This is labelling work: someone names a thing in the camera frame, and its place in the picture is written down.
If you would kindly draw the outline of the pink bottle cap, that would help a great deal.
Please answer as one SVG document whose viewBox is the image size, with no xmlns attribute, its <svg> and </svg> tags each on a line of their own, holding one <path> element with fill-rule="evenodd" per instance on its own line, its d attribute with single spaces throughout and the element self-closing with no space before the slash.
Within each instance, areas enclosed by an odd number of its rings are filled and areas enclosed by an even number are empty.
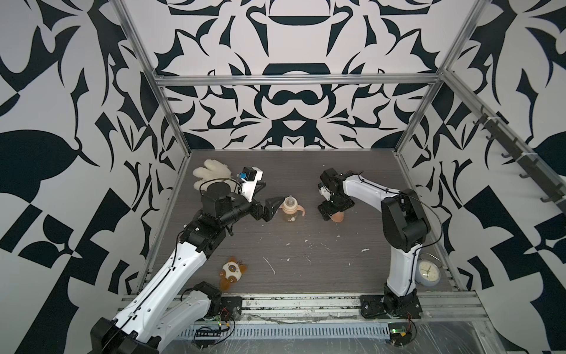
<svg viewBox="0 0 566 354">
<path fill-rule="evenodd" d="M 331 220 L 335 223 L 341 223 L 345 218 L 344 212 L 336 212 L 331 216 Z"/>
</svg>

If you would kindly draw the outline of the cream bottle collar with straw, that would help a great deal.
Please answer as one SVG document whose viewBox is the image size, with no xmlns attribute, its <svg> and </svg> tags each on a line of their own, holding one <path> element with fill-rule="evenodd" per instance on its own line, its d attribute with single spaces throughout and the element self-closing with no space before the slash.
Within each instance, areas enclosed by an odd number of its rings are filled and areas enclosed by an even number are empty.
<svg viewBox="0 0 566 354">
<path fill-rule="evenodd" d="M 297 200 L 293 196 L 288 196 L 282 204 L 282 209 L 291 214 L 295 213 L 299 209 Z"/>
</svg>

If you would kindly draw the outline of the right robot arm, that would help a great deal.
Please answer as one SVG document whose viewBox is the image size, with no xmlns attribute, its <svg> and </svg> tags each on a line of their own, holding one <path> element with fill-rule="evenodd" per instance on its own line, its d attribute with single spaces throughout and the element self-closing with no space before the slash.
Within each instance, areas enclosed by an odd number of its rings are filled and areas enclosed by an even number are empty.
<svg viewBox="0 0 566 354">
<path fill-rule="evenodd" d="M 431 231 L 425 205 L 414 190 L 397 190 L 377 184 L 360 173 L 335 169 L 320 175 L 319 193 L 324 201 L 318 206 L 325 221 L 355 206 L 355 200 L 376 209 L 382 215 L 383 235 L 391 250 L 389 275 L 381 296 L 361 297 L 364 319 L 415 316 L 420 306 L 417 296 L 417 262 Z"/>
</svg>

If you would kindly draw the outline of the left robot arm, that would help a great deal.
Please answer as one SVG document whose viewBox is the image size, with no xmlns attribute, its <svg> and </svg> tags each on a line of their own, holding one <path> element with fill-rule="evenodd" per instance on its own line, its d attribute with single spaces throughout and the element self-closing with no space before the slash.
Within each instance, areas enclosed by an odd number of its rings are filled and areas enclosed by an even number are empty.
<svg viewBox="0 0 566 354">
<path fill-rule="evenodd" d="M 201 282 L 186 299 L 175 303 L 187 281 L 210 258 L 233 225 L 250 215 L 270 221 L 283 197 L 254 199 L 264 183 L 250 190 L 214 181 L 201 194 L 202 207 L 178 235 L 175 249 L 141 293 L 113 319 L 101 318 L 91 329 L 93 353 L 160 353 L 199 319 L 220 312 L 221 290 Z"/>
</svg>

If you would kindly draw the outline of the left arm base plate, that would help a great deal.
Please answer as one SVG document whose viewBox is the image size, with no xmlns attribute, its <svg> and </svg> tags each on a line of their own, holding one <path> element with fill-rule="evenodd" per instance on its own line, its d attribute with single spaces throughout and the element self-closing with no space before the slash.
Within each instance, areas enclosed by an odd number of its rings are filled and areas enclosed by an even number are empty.
<svg viewBox="0 0 566 354">
<path fill-rule="evenodd" d="M 208 317 L 219 317 L 222 321 L 238 320 L 241 317 L 243 298 L 241 296 L 221 296 L 212 300 Z"/>
</svg>

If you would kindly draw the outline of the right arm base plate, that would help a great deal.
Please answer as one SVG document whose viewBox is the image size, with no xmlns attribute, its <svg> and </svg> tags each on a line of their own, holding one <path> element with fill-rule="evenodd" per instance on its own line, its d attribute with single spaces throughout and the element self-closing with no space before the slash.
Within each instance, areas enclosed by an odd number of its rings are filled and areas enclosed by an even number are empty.
<svg viewBox="0 0 566 354">
<path fill-rule="evenodd" d="M 422 307 L 415 294 L 408 296 L 362 295 L 361 316 L 364 319 L 401 319 L 410 316 L 419 319 Z"/>
</svg>

